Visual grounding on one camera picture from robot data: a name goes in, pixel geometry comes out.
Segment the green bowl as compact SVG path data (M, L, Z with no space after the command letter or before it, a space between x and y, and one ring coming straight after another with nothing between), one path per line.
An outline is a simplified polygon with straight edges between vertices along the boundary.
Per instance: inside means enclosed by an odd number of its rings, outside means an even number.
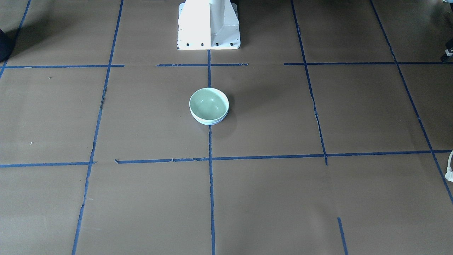
M229 110L229 100L222 91L206 87L191 95L189 109L197 112L226 111Z

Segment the blue bowl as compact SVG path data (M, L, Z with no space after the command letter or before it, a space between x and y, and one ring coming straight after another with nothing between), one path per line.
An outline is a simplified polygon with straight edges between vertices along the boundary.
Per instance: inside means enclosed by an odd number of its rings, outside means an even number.
M228 114L229 110L226 111L205 111L205 112L197 112L197 111L190 111L192 117L199 123L204 125L215 125L220 123Z

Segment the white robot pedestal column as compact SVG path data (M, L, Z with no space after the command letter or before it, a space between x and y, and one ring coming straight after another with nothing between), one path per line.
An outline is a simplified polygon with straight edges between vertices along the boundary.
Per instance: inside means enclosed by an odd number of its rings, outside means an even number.
M240 48L236 3L230 0L186 0L178 10L178 50Z

